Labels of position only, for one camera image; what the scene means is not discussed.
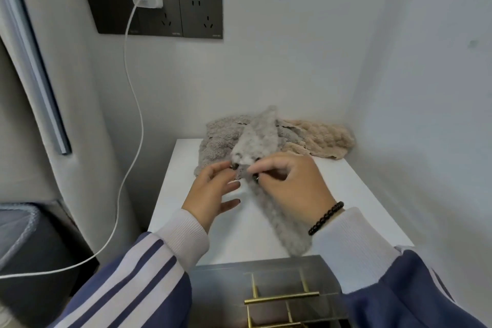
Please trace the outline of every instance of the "black wall socket panel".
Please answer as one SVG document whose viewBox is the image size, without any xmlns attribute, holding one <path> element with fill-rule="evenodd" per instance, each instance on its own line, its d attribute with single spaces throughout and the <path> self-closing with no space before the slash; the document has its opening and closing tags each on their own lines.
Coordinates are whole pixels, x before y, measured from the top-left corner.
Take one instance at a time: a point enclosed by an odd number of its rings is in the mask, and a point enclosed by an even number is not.
<svg viewBox="0 0 492 328">
<path fill-rule="evenodd" d="M 223 39 L 222 0 L 162 0 L 163 8 L 137 8 L 131 35 Z M 88 0 L 97 32 L 124 34 L 132 0 Z"/>
</svg>

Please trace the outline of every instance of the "person's right hand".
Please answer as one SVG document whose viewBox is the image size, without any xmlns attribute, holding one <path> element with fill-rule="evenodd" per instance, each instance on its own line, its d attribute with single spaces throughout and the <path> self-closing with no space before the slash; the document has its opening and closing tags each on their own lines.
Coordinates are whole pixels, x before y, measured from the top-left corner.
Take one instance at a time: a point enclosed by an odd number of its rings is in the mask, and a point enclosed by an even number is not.
<svg viewBox="0 0 492 328">
<path fill-rule="evenodd" d="M 274 153 L 248 168 L 258 183 L 291 215 L 314 225 L 336 201 L 310 156 Z"/>
</svg>

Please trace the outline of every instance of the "person's left hand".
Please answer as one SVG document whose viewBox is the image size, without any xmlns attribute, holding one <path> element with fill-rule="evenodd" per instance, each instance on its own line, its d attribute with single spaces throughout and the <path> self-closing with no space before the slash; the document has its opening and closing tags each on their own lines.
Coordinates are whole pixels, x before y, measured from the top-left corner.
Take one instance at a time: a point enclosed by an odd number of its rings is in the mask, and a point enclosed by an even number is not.
<svg viewBox="0 0 492 328">
<path fill-rule="evenodd" d="M 222 196 L 237 190 L 241 186 L 236 179 L 236 172 L 230 168 L 231 161 L 208 165 L 196 177 L 182 208 L 189 211 L 209 233 L 213 220 L 239 205 L 241 200 L 233 199 L 222 202 Z"/>
</svg>

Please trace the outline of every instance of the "white tabletop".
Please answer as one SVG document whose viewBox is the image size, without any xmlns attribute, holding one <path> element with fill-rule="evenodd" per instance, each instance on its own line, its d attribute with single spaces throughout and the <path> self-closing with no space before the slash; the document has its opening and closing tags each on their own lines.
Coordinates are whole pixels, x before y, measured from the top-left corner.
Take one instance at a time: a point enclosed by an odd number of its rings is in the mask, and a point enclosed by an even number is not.
<svg viewBox="0 0 492 328">
<path fill-rule="evenodd" d="M 157 231 L 181 207 L 195 179 L 193 170 L 198 164 L 200 142 L 201 139 L 176 141 L 149 231 Z M 314 159 L 336 200 L 343 201 L 346 208 L 359 207 L 369 223 L 391 245 L 413 245 L 347 161 Z M 232 197 L 240 198 L 241 204 L 215 219 L 209 232 L 210 250 L 198 264 L 288 257 L 245 182 L 224 200 Z"/>
</svg>

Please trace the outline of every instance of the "hand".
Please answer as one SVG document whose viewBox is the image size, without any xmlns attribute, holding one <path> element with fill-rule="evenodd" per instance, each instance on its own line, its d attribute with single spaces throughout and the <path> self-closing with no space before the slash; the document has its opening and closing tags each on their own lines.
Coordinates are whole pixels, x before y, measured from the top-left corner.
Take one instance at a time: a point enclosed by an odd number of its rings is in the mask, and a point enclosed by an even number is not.
<svg viewBox="0 0 492 328">
<path fill-rule="evenodd" d="M 209 233 L 213 220 L 220 213 L 236 207 L 239 199 L 222 202 L 222 196 L 241 186 L 236 172 L 229 168 L 230 161 L 208 165 L 196 177 L 182 208 L 189 211 Z"/>
<path fill-rule="evenodd" d="M 309 156 L 274 153 L 252 164 L 248 172 L 260 173 L 260 186 L 290 214 L 308 225 L 314 225 L 336 204 Z"/>
</svg>

